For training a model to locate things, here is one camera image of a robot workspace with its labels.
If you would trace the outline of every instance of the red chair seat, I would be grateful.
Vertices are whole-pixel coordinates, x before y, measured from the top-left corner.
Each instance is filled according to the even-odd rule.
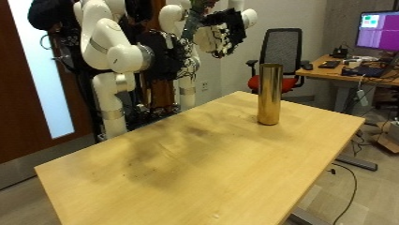
[[[298,82],[298,79],[295,79],[295,78],[283,78],[282,93],[286,93],[286,92],[291,91],[291,88],[294,87],[296,82]],[[251,90],[256,91],[258,90],[258,85],[259,85],[259,75],[254,75],[248,79],[248,88]]]

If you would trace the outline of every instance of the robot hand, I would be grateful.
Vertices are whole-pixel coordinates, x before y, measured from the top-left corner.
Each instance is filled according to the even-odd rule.
[[[232,53],[236,45],[246,38],[246,29],[256,23],[252,9],[242,11],[243,0],[230,0],[228,9],[206,16],[194,34],[194,43],[200,51],[211,53],[215,58]]]

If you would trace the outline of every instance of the dark wooden door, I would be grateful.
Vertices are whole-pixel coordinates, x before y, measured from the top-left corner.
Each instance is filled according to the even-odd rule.
[[[87,108],[74,77],[61,65],[59,78],[74,132],[51,139],[8,0],[0,0],[0,163],[90,134]]]

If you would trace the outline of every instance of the desk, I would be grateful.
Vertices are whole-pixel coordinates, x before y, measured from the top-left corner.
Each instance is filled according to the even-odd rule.
[[[63,224],[280,224],[364,119],[235,92],[34,168]]]
[[[337,93],[335,98],[335,106],[333,110],[336,112],[347,113],[351,111],[351,108],[347,108],[347,99],[348,96],[352,96],[351,90],[353,90],[357,86],[357,83],[361,80],[361,76],[341,76],[340,71],[343,68],[343,64],[340,64],[336,68],[319,68],[317,66],[328,60],[339,60],[336,58],[329,57],[327,54],[317,58],[312,63],[312,70],[298,69],[295,74],[300,76],[306,76],[308,78],[331,80],[335,86],[337,86]],[[397,71],[391,71],[381,78],[364,78],[363,82],[367,84],[381,85],[381,86],[399,86]]]
[[[343,68],[343,64],[340,64],[336,68],[319,68],[317,66],[328,61],[328,60],[339,60],[336,58],[329,57],[327,54],[323,55],[320,58],[317,58],[312,63],[312,70],[304,70],[304,69],[298,69],[295,74],[300,76],[307,76],[309,78],[320,78],[320,79],[329,79],[335,81],[347,81],[347,82],[357,82],[361,79],[361,76],[341,76],[340,75],[340,70]],[[383,84],[383,85],[392,85],[392,86],[399,86],[399,79],[387,79],[391,76],[395,76],[396,71],[389,72],[385,74],[381,78],[372,78],[368,83],[375,83],[375,84]]]

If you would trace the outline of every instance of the keyboard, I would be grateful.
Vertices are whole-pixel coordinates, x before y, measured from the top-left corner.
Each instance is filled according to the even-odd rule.
[[[325,61],[319,65],[319,68],[336,68],[340,64],[339,60]]]
[[[356,67],[357,75],[365,77],[380,77],[383,75],[384,69],[379,67]]]

